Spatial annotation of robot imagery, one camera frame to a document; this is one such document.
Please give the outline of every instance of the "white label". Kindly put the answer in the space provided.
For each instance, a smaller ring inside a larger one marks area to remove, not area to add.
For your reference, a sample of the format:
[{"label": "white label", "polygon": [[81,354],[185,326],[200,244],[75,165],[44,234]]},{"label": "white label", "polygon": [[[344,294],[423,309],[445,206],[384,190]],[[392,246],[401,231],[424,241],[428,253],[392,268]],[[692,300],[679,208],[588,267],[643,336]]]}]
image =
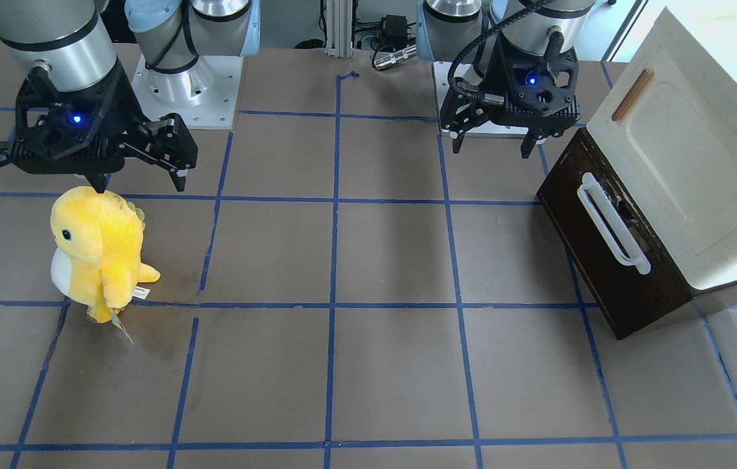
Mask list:
[{"label": "white label", "polygon": [[148,292],[151,291],[148,288],[142,288],[142,286],[135,286],[134,291],[131,292],[131,296],[145,300],[148,296]]}]

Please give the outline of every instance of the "cabinet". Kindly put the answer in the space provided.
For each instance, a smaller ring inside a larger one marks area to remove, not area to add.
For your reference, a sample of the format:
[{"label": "cabinet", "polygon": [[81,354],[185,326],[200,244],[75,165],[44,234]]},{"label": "cabinet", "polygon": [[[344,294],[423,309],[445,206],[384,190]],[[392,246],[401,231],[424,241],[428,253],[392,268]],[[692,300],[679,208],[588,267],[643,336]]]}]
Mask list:
[{"label": "cabinet", "polygon": [[664,10],[538,191],[618,338],[737,302],[735,35]]}]

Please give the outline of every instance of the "yellow plush toy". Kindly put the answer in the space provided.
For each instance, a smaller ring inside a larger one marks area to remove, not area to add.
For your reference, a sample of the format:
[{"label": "yellow plush toy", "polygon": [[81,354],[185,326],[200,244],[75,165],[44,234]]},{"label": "yellow plush toy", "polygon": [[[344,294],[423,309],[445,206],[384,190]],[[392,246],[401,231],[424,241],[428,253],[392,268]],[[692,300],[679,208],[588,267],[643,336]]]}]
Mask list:
[{"label": "yellow plush toy", "polygon": [[50,264],[53,284],[88,305],[93,320],[113,321],[125,332],[117,314],[130,302],[134,286],[160,278],[140,262],[143,228],[143,211],[121,196],[90,187],[68,190],[50,212],[58,246]]}]

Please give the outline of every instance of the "handle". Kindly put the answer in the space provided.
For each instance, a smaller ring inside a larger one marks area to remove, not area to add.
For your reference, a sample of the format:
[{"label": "handle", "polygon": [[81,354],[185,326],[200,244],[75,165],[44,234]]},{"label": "handle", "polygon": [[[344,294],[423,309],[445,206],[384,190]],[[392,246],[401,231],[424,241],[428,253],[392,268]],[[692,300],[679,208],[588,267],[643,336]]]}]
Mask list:
[{"label": "handle", "polygon": [[[624,223],[624,220],[622,220],[615,210],[615,206],[606,198],[603,187],[600,186],[600,183],[597,182],[597,179],[594,178],[592,173],[585,173],[583,175],[583,184],[577,188],[577,197],[583,203],[585,211],[589,213],[589,217],[591,217],[594,225],[597,226],[600,235],[606,241],[615,259],[623,265],[634,265],[637,268],[637,272],[643,276],[648,274],[652,269],[652,265],[649,264],[649,260],[646,259],[643,250],[637,245],[637,241],[634,240],[626,223]],[[615,237],[620,240],[622,248],[615,240]]]},{"label": "handle", "polygon": [[644,68],[643,71],[640,72],[640,75],[637,75],[637,80],[634,81],[634,84],[630,90],[628,90],[626,96],[624,96],[624,100],[620,102],[618,109],[616,109],[615,113],[612,114],[613,121],[617,122],[626,117],[628,110],[631,109],[634,102],[640,97],[640,93],[643,92],[643,89],[646,88],[646,85],[654,76],[654,68]]}]

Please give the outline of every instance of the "wooden door handle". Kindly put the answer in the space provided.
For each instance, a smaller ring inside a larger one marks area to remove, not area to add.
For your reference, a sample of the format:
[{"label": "wooden door handle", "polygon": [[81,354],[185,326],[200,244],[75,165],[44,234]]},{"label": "wooden door handle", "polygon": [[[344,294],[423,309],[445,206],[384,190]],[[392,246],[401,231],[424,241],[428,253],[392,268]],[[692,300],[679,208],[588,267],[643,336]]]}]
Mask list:
[{"label": "wooden door handle", "polygon": [[634,84],[628,90],[626,93],[626,96],[624,96],[624,100],[620,102],[620,105],[618,106],[618,109],[615,110],[615,113],[612,114],[612,120],[613,122],[617,122],[621,119],[623,119],[626,114],[628,113],[628,110],[631,109],[634,102],[639,98],[640,94],[643,92],[643,89],[646,88],[647,83],[652,79],[652,77],[655,76],[655,69],[654,68],[644,68],[642,72],[640,72],[640,75],[637,77],[637,80],[634,81]]}]

